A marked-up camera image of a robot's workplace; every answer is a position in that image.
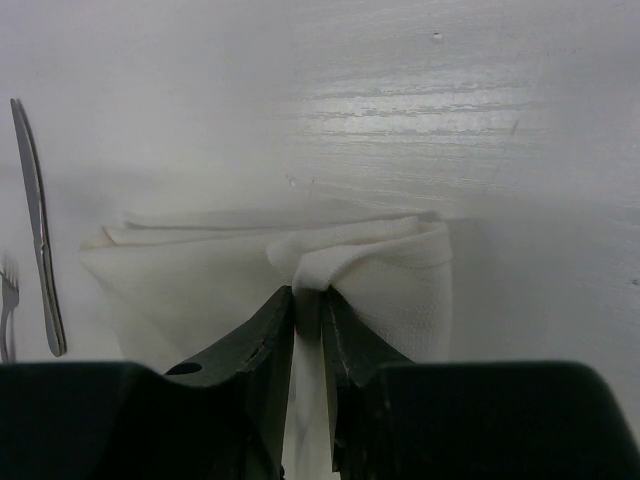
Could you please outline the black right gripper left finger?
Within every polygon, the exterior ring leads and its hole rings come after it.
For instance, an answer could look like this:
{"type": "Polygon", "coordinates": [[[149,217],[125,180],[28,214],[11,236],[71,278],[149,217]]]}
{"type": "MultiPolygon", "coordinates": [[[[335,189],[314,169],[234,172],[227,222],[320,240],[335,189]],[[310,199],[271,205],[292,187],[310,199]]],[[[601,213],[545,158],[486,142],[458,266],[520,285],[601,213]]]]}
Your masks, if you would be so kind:
{"type": "Polygon", "coordinates": [[[166,377],[193,391],[191,464],[206,479],[281,479],[294,336],[294,299],[279,288],[253,316],[166,377]]]}

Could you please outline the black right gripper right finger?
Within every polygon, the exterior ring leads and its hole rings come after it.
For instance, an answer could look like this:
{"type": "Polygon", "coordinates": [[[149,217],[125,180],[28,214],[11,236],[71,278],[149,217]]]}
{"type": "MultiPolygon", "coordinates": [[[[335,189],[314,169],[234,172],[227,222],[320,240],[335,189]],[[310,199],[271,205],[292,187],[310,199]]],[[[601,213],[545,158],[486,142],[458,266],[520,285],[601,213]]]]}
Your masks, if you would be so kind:
{"type": "Polygon", "coordinates": [[[320,321],[332,469],[392,473],[391,407],[384,370],[412,361],[367,327],[335,289],[321,294],[320,321]]]}

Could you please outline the white cloth napkin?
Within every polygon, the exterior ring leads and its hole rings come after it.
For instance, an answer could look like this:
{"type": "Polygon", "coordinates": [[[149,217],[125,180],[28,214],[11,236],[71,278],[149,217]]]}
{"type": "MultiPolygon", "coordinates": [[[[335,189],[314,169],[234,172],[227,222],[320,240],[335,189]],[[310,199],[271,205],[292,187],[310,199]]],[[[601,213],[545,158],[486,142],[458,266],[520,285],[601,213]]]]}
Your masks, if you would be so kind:
{"type": "Polygon", "coordinates": [[[418,362],[448,356],[452,248],[434,212],[346,200],[295,208],[130,215],[81,248],[123,356],[166,371],[248,320],[280,287],[299,318],[285,430],[290,479],[330,479],[325,369],[315,306],[337,290],[418,362]]]}

